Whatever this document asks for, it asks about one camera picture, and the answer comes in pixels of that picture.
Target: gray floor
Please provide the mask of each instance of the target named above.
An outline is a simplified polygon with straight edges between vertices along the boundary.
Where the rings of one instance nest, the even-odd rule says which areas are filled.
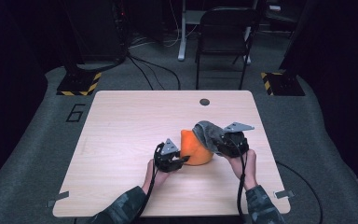
[[[324,120],[312,89],[301,78],[304,97],[268,96],[261,72],[278,72],[288,45],[287,35],[257,33],[243,89],[255,97],[269,143],[277,161],[290,166],[310,182],[321,199],[324,223],[358,223],[358,182],[341,160],[324,129]],[[186,60],[177,61],[179,43],[172,47],[147,44],[130,53],[151,63],[173,70],[182,90],[195,89],[194,63],[197,42],[188,40]],[[223,59],[204,61],[200,81],[202,90],[236,90],[240,73],[217,72]],[[155,90],[162,88],[152,71],[141,65]],[[165,90],[177,90],[174,76],[152,67]],[[240,71],[238,63],[232,71]],[[56,89],[64,76],[57,68],[46,74],[48,91],[32,123],[0,171],[0,223],[73,223],[71,218],[56,218],[46,201],[60,190],[76,147],[93,95],[58,96]],[[126,60],[105,71],[96,91],[150,90],[142,73]],[[75,104],[84,110],[79,122],[65,122]],[[291,211],[284,215],[288,223],[318,223],[319,209],[310,188],[293,172],[279,166],[283,184],[296,196],[290,199]]]

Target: desk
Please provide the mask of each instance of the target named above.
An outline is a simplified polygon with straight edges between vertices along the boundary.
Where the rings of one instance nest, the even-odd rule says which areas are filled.
[[[210,100],[207,106],[200,99]],[[257,153],[257,180],[281,213],[287,199],[269,141],[249,91],[98,91],[79,137],[60,192],[56,217],[91,217],[145,179],[156,145],[170,138],[179,148],[180,131],[208,120],[222,128],[237,121]],[[185,165],[160,189],[153,189],[143,217],[237,215],[239,180],[227,160],[213,156],[201,166]],[[245,196],[242,210],[247,212]]]
[[[256,9],[258,0],[254,0],[252,8]],[[186,25],[187,24],[200,24],[200,20],[205,11],[186,10],[186,0],[182,0],[182,37],[180,41],[178,60],[183,61],[186,55]],[[246,28],[245,38],[250,34],[250,28]]]

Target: camouflage sleeve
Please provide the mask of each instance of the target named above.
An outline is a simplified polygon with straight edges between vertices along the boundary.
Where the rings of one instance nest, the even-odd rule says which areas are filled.
[[[128,224],[137,215],[145,200],[145,193],[140,187],[135,187],[120,195],[111,205],[92,217],[92,224]]]
[[[271,202],[263,187],[256,186],[246,191],[249,215],[256,224],[283,224],[281,213]]]

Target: yellow black hazard tape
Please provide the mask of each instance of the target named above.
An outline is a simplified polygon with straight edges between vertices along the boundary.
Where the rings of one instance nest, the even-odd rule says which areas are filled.
[[[94,79],[92,80],[91,85],[89,86],[89,89],[86,91],[57,91],[57,95],[92,95],[95,88],[97,87],[98,81],[100,80],[102,73],[98,73],[95,75]]]
[[[268,95],[274,95],[274,92],[272,91],[271,84],[269,83],[269,79],[267,75],[276,75],[280,76],[282,73],[261,73],[261,77],[263,78],[264,87],[266,88]]]

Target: black chair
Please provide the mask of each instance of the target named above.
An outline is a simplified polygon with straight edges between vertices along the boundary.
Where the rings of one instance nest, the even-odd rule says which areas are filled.
[[[268,0],[264,8],[264,19],[269,21],[271,30],[289,31],[292,36],[305,4],[306,0]]]
[[[258,28],[259,14],[248,7],[214,7],[205,12],[200,20],[200,36],[197,47],[197,84],[200,80],[200,55],[233,55],[233,64],[240,56],[245,57],[241,83],[246,70],[249,52],[253,43],[255,30]],[[251,27],[250,34],[245,39],[244,31]]]

